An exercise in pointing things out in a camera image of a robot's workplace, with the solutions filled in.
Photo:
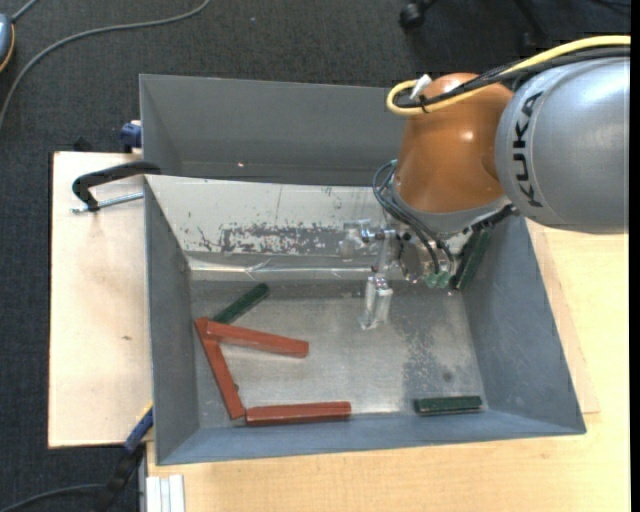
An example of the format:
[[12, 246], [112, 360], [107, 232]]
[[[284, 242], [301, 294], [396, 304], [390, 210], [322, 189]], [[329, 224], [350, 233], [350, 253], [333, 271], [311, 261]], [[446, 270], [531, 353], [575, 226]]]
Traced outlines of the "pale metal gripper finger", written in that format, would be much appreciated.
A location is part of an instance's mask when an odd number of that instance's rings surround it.
[[358, 319], [362, 329], [371, 329], [377, 324], [377, 290], [377, 278], [369, 276], [365, 286], [364, 312]]
[[374, 285], [373, 324], [383, 325], [388, 322], [389, 312], [393, 297], [393, 289], [386, 281], [377, 282]]

